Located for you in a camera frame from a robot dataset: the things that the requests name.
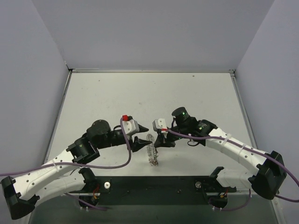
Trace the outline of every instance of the gray wall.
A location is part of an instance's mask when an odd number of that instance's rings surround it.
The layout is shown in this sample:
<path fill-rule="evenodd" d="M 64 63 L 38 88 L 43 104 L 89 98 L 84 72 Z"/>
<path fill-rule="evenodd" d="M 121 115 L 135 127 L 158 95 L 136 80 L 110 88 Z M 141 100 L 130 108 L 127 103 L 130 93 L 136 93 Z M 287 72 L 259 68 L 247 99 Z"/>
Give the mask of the gray wall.
<path fill-rule="evenodd" d="M 33 0 L 70 68 L 235 69 L 273 0 Z"/>
<path fill-rule="evenodd" d="M 31 0 L 2 0 L 0 30 L 0 172 L 4 173 L 43 162 L 68 70 Z M 2 194 L 0 223 L 10 223 Z"/>
<path fill-rule="evenodd" d="M 260 149 L 276 150 L 299 177 L 299 1 L 275 0 L 236 71 L 236 78 Z M 299 199 L 287 178 L 281 195 Z M 283 202 L 290 224 L 299 204 Z"/>

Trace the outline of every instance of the metal frame edge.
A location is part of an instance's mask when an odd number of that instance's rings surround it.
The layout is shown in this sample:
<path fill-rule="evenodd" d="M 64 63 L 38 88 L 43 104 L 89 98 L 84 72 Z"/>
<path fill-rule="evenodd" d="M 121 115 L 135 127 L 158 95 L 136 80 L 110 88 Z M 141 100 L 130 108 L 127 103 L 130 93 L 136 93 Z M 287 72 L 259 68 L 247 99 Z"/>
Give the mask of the metal frame edge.
<path fill-rule="evenodd" d="M 64 86 L 64 94 L 62 96 L 62 100 L 61 100 L 61 104 L 60 104 L 60 107 L 59 107 L 58 115 L 57 115 L 56 120 L 55 120 L 55 125 L 54 125 L 53 132 L 52 132 L 52 135 L 51 135 L 51 138 L 50 138 L 50 142 L 49 142 L 49 145 L 48 145 L 48 149 L 47 149 L 47 153 L 46 153 L 46 156 L 45 156 L 44 163 L 46 163 L 48 161 L 48 158 L 49 158 L 49 154 L 50 154 L 51 147 L 52 147 L 52 144 L 53 144 L 54 136 L 55 136 L 56 129 L 57 129 L 57 126 L 58 126 L 58 121 L 59 121 L 61 111 L 62 111 L 62 108 L 63 108 L 63 105 L 64 105 L 65 96 L 66 96 L 67 90 L 68 90 L 69 85 L 70 85 L 71 75 L 72 75 L 72 71 L 70 70 L 69 75 L 68 75 L 67 80 L 66 80 L 66 83 L 65 83 L 65 86 Z"/>
<path fill-rule="evenodd" d="M 113 73 L 113 72 L 129 72 L 129 73 L 232 73 L 234 70 L 102 70 L 102 69 L 73 69 L 73 73 Z"/>
<path fill-rule="evenodd" d="M 251 142 L 251 144 L 254 148 L 257 148 L 256 140 L 255 140 L 253 132 L 252 132 L 250 121 L 249 121 L 244 103 L 242 101 L 242 98 L 241 98 L 241 95 L 240 95 L 240 92 L 239 92 L 238 84 L 237 84 L 237 81 L 236 81 L 236 78 L 235 78 L 235 73 L 231 73 L 230 76 L 231 76 L 231 79 L 232 79 L 232 82 L 233 82 L 233 85 L 234 85 L 234 88 L 235 88 L 235 92 L 236 92 L 236 95 L 237 95 L 237 98 L 238 98 L 238 101 L 239 101 L 239 105 L 240 105 L 240 108 L 241 108 L 243 119 L 245 121 L 247 132 L 248 132 L 248 135 L 249 135 L 249 138 L 250 138 L 250 142 Z M 275 197 L 272 200 L 272 205 L 273 205 L 273 209 L 274 209 L 274 212 L 275 212 L 276 219 L 277 219 L 278 223 L 279 224 L 286 224 L 286 220 L 285 220 L 285 217 L 284 217 L 284 214 L 283 214 L 283 208 L 282 208 L 282 205 L 280 203 L 280 200 Z"/>

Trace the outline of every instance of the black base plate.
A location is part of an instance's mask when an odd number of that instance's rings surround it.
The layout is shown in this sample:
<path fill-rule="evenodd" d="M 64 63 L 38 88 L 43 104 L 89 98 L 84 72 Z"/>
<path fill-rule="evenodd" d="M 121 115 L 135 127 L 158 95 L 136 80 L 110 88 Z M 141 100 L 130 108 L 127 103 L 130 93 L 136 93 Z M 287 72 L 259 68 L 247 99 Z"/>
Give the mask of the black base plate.
<path fill-rule="evenodd" d="M 197 205 L 207 204 L 204 193 L 225 192 L 210 176 L 97 176 L 101 205 Z M 203 189 L 195 186 L 201 183 Z"/>

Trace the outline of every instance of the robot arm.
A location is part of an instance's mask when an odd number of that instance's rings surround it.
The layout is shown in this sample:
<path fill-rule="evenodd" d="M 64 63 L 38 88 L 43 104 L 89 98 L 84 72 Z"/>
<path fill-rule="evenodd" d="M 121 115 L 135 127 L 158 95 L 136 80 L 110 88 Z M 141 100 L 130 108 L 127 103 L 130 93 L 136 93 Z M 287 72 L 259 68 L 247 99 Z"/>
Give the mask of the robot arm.
<path fill-rule="evenodd" d="M 266 152 L 243 144 L 207 120 L 191 117 L 184 107 L 176 109 L 172 116 L 177 126 L 172 125 L 169 129 L 164 119 L 153 122 L 154 130 L 158 133 L 155 147 L 175 147 L 175 141 L 189 138 L 197 144 L 216 149 L 248 170 L 220 170 L 216 180 L 221 186 L 253 189 L 266 199 L 274 198 L 286 178 L 286 172 L 277 164 L 254 153 L 267 154 Z M 245 147 L 251 148 L 252 152 L 244 150 Z M 267 155 L 284 164 L 282 156 L 277 152 Z"/>
<path fill-rule="evenodd" d="M 119 129 L 120 126 L 111 130 L 107 121 L 97 120 L 81 138 L 41 168 L 16 178 L 4 178 L 1 185 L 12 219 L 29 214 L 35 206 L 55 196 L 84 188 L 94 189 L 99 183 L 88 168 L 80 169 L 76 175 L 58 178 L 76 169 L 78 164 L 88 164 L 98 158 L 99 149 L 123 145 L 126 143 L 125 137 L 132 152 L 151 143 L 138 137 L 133 142 L 134 134 L 147 132 L 148 129 L 139 125 L 132 117 L 123 116 L 122 125 L 124 134 Z"/>

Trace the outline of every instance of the red tab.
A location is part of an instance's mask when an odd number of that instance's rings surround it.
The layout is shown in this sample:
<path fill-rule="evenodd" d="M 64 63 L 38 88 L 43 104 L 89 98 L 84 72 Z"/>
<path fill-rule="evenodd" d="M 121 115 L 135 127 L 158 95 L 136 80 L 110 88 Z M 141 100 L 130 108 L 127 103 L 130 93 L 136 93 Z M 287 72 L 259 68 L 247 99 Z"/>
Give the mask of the red tab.
<path fill-rule="evenodd" d="M 129 118 L 128 118 L 128 116 L 127 116 L 127 115 L 123 115 L 123 116 L 122 116 L 122 120 L 123 120 L 123 121 L 128 121 L 128 120 L 129 120 Z"/>

